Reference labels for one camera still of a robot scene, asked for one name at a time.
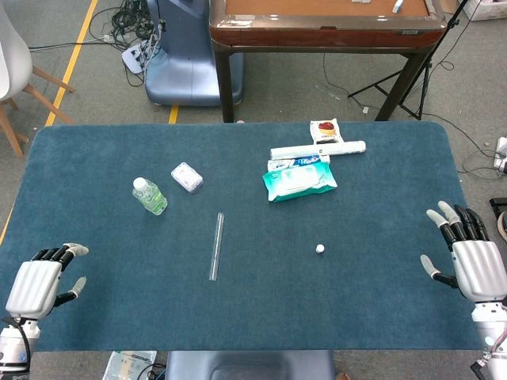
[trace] robotic hand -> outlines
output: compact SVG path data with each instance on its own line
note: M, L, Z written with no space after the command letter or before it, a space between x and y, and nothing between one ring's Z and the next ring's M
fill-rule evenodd
M431 260L421 256L429 276L475 302L472 320L482 340L482 358L471 365L477 378L486 378L481 369L488 364L494 380L507 380L507 273L497 245L490 241L480 216L471 209L440 201L445 218L433 210L432 219L451 252L456 276L442 274Z
M21 264L7 301L11 317L2 320L9 327L0 334L0 380L29 378L31 353L39 340L37 322L53 309L79 296L86 277L78 279L67 293L56 295L60 277L76 256L88 249L75 243L43 249Z

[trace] gray carpet floor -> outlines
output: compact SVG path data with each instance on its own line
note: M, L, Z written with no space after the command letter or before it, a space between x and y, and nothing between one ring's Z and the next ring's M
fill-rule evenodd
M120 3L120 0L101 0L96 12ZM75 41L90 5L79 0L3 0L3 4L29 46ZM106 12L96 18L93 23L96 34L101 34L103 24L111 14L112 11ZM461 17L461 21L442 43L435 63L452 47L466 26L466 15ZM485 149L494 149L497 139L507 135L506 35L507 19L470 23L447 57L454 63L454 70L442 67L435 70L425 103L427 113L451 120ZM63 47L38 51L32 54L32 58L37 66L62 78L72 49ZM327 55L326 69L333 83L352 91L398 70L403 60L394 55ZM55 85L37 77L33 77L32 84L53 101L57 91ZM76 92L66 93L61 109L76 124L167 123L169 118L169 107L150 103L143 87L133 88L126 82L120 53L111 47L84 46L71 84ZM410 98L409 105L417 104L418 95L416 92ZM237 119L247 122L289 122L331 117L344 121L374 120L374 107L382 104L383 95L369 90L358 98L362 103L373 106L367 114L356 103L347 100L343 91L326 83L322 54L248 54L245 94L235 111ZM8 117L15 129L32 140L44 127L48 111L24 93L16 96L15 100L20 109L14 112L6 107ZM473 154L476 147L451 124L435 116L424 118L444 126L456 166L461 168L463 160ZM403 110L397 109L391 119L407 120L409 117ZM219 108L182 107L177 122L219 123L221 112ZM23 147L26 154L29 147L30 144ZM477 154L471 157L469 166L491 165L491 161ZM0 226L6 221L16 199L24 167L25 163L15 158L5 136L0 135ZM478 173L490 177L494 174ZM505 252L507 247L495 232L488 200L505 196L506 179L484 180L468 173L460 177L468 205L483 215L490 235ZM348 371L358 380L473 379L475 377L468 367L478 354L478 351L337 351L335 361L338 368ZM108 352L37 352L32 378L101 378L108 357ZM162 355L160 360L165 360L165 356Z

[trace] green wet wipes pack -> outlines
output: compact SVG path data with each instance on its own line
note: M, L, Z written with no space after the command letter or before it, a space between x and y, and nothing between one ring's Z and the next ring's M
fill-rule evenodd
M268 189L270 202L320 194L337 187L327 162L276 170L266 173L262 178Z

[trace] table leg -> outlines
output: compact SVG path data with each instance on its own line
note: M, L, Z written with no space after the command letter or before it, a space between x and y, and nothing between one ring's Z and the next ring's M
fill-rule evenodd
M232 104L232 81L229 53L215 51L216 74L219 79L220 103L224 123L234 122L234 105Z
M399 104L400 100L405 96L406 91L409 89L410 84L419 73L422 65L426 61L430 52L412 54L405 63L402 73L398 76L395 85L389 92L389 96L383 102L379 114L375 121L389 120L391 114Z

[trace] chair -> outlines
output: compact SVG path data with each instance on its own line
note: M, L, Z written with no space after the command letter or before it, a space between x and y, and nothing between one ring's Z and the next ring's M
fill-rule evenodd
M23 157L19 143L28 142L28 138L13 130L2 104L9 103L16 110L12 96L25 91L34 96L47 109L57 115L64 123L71 124L72 119L59 111L35 87L29 84L30 76L35 75L74 92L67 83L32 65L32 56L26 43L17 34L0 3L0 126L7 135L10 145L19 158Z

